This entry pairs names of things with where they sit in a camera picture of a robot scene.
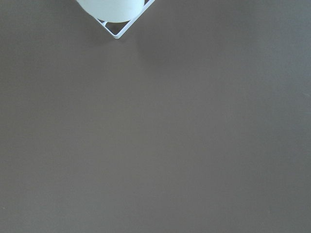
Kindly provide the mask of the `white cup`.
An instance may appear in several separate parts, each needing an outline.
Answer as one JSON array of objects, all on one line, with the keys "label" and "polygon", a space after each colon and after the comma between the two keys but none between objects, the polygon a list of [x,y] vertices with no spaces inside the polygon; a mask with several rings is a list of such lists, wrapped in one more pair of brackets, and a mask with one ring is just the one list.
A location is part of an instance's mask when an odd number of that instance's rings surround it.
[{"label": "white cup", "polygon": [[78,0],[77,2],[92,17],[112,23],[132,20],[144,7],[144,0]]}]

